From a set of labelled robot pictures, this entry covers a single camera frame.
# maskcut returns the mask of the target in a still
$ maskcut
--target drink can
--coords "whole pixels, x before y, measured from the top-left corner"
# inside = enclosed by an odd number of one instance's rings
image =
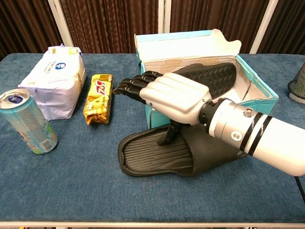
[[[27,90],[14,89],[0,95],[0,114],[34,153],[48,153],[57,145],[55,133]]]

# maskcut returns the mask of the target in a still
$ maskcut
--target robotic arm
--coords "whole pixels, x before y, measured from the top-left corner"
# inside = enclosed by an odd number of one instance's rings
[[[113,90],[182,124],[204,124],[216,137],[292,176],[305,174],[305,130],[238,105],[213,103],[209,88],[175,73],[150,72],[125,79]]]

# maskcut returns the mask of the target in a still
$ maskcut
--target wet wipes package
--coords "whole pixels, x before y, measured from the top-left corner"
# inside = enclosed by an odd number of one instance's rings
[[[77,47],[49,47],[18,85],[27,89],[47,120],[70,118],[86,79]]]

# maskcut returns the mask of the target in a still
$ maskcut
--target cardboard box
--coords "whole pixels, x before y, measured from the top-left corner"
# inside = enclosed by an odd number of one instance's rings
[[[141,73],[148,70],[173,72],[192,63],[230,62],[236,66],[236,81],[222,98],[230,98],[267,115],[278,101],[278,95],[238,55],[241,42],[228,42],[220,30],[138,35],[135,46]],[[146,105],[145,111],[149,128],[169,123],[168,117],[150,106]]]

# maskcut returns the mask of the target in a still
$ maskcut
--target black robotic finger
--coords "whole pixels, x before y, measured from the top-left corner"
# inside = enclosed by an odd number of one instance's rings
[[[153,82],[155,79],[156,79],[155,77],[150,75],[136,75],[135,77],[133,77],[133,80],[141,80],[146,83]]]
[[[157,78],[159,76],[163,76],[163,74],[161,74],[159,72],[154,72],[154,71],[146,71],[142,75],[148,75],[148,76],[152,76],[154,78]]]
[[[133,86],[133,85],[128,85],[126,82],[120,83],[118,87],[116,87],[112,92],[114,94],[123,94],[126,95],[134,100],[140,101],[141,103],[146,104],[146,101],[142,99],[139,95],[140,90],[142,88]]]
[[[147,83],[142,81],[142,80],[133,80],[133,79],[123,79],[119,85],[125,85],[125,86],[136,86],[136,87],[140,87],[140,88],[144,88],[147,86]]]

